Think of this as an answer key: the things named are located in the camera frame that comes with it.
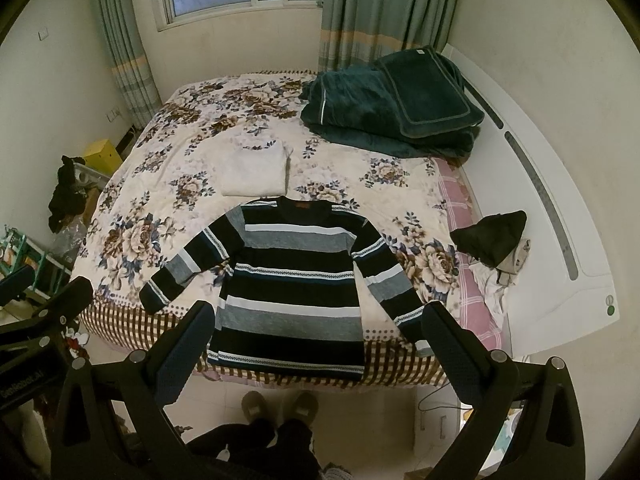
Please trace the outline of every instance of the white headboard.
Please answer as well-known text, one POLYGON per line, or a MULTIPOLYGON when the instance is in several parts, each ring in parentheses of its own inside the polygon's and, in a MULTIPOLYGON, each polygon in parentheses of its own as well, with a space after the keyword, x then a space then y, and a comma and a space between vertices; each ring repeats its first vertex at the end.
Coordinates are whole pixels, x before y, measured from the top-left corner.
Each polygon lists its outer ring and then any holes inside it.
POLYGON ((620 314, 600 236, 574 181, 536 125, 485 72, 451 45, 443 51, 486 116, 463 170, 480 216, 522 209, 531 251, 508 291, 514 356, 599 330, 620 314))

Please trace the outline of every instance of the shoe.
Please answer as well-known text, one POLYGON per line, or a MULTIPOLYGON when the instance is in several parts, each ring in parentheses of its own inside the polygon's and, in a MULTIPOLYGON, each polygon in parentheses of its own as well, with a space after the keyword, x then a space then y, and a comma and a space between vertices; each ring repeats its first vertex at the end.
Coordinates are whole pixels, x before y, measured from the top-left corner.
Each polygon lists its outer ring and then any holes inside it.
POLYGON ((258 418, 264 418, 273 424, 273 417, 269 412, 266 400, 255 390, 250 391, 242 398, 241 406, 242 412, 249 424, 258 418))
POLYGON ((296 418, 305 423, 307 427, 311 426, 316 415, 318 414, 318 400, 310 393, 301 393, 295 402, 291 405, 288 412, 284 413, 284 420, 296 418))

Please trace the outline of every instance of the striped sweater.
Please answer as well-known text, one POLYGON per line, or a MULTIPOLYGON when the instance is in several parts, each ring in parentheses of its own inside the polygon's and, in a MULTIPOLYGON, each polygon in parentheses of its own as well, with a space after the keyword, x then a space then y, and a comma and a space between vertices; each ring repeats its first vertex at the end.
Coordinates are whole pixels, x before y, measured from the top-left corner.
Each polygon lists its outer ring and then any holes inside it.
POLYGON ((205 227, 140 291, 148 312, 229 260, 209 346, 214 364, 287 375, 364 373, 355 262, 369 290, 418 352, 422 302, 380 233, 326 200, 286 197, 237 206, 205 227))

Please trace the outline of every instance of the white tag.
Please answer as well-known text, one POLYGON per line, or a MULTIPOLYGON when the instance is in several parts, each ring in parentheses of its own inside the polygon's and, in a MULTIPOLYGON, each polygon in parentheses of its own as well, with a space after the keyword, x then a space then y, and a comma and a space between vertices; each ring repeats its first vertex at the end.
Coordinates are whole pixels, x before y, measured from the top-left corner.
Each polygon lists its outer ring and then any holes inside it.
POLYGON ((226 446, 225 449, 218 453, 217 459, 222 460, 222 462, 229 462, 231 458, 231 453, 229 453, 229 446, 226 446))

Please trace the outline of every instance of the wall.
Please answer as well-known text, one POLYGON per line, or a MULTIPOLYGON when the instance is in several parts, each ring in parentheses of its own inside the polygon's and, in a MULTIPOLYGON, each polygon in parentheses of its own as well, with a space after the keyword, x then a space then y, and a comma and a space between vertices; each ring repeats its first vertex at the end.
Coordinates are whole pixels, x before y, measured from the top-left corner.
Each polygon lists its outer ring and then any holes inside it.
POLYGON ((607 251, 621 320, 535 356, 567 361, 597 478, 640 416, 640 54, 605 0, 459 0, 449 42, 545 134, 607 251))
POLYGON ((0 45, 0 226, 49 244, 60 157, 82 155, 97 139, 119 142, 130 124, 89 0, 31 0, 0 45), (110 123, 113 107, 122 114, 110 123))
POLYGON ((176 88, 258 70, 316 70, 321 9, 237 12, 158 32, 151 0, 133 0, 160 97, 176 88))

